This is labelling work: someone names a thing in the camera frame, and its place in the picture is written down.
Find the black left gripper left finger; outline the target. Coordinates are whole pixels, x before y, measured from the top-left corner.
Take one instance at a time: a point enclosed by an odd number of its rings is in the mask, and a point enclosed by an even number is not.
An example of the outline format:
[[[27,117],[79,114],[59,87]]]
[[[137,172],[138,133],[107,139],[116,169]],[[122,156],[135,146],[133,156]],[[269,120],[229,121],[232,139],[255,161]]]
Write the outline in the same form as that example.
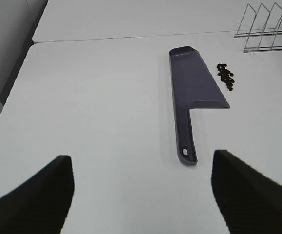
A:
[[[71,157],[60,155],[0,198],[0,234],[59,234],[75,190]]]

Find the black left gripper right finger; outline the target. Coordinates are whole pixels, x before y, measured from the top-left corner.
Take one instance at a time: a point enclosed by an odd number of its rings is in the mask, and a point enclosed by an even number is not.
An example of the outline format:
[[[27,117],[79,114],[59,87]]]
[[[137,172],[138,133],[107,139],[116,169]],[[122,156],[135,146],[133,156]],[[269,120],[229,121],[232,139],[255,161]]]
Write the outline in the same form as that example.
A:
[[[213,156],[211,187],[232,234],[282,234],[282,185],[227,150]]]

